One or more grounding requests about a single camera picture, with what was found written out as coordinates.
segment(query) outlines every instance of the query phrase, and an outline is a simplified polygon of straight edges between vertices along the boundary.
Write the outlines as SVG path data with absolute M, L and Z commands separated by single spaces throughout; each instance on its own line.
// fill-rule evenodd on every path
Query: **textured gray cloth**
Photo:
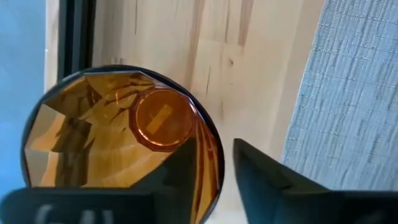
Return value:
M 331 189 L 398 189 L 398 1 L 326 1 L 283 163 Z

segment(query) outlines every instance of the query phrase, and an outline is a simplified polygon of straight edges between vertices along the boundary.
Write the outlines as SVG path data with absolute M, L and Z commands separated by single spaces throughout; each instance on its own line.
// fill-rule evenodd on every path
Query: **faceted glass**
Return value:
M 129 188 L 194 139 L 197 222 L 222 184 L 217 138 L 187 95 L 142 72 L 86 73 L 39 105 L 23 152 L 30 186 Z

